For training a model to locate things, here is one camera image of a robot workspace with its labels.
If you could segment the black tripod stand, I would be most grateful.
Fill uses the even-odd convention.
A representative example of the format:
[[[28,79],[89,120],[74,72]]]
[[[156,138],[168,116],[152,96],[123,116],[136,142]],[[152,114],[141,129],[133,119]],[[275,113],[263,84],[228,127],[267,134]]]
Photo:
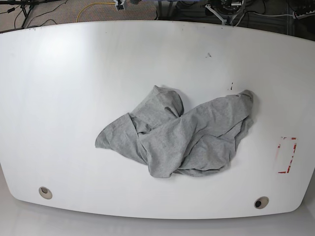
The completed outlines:
[[[17,16],[14,19],[13,29],[14,30],[24,29],[32,10],[36,6],[41,5],[41,4],[46,4],[46,3],[58,2],[58,1],[59,0],[1,0],[0,5],[8,5],[8,6],[11,6],[11,8],[4,12],[1,12],[0,14],[10,14],[11,12],[19,8],[20,12],[17,14]],[[23,14],[24,19],[21,26],[17,27],[17,19],[21,14]]]

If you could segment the white power strip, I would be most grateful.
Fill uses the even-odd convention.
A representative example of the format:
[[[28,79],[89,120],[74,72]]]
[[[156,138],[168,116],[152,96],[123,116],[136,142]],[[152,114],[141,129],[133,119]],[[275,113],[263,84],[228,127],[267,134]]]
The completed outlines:
[[[314,15],[315,15],[315,6],[307,5],[307,6],[298,8],[296,11],[294,11],[293,18],[300,20],[300,19],[307,18]]]

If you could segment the grey T-shirt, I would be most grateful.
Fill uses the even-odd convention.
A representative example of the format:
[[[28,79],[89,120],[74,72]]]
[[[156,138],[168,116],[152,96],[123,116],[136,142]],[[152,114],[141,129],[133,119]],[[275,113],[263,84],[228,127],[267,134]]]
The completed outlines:
[[[229,167],[252,125],[249,90],[216,98],[185,112],[180,95],[153,87],[130,113],[107,125],[96,148],[144,164],[152,177],[205,177]]]

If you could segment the red tape rectangle marking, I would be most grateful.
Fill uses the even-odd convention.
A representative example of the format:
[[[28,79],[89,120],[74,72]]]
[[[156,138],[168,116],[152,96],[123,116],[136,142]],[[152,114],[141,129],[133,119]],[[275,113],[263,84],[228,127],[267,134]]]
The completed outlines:
[[[276,172],[288,174],[296,151],[296,137],[281,137],[276,153]]]

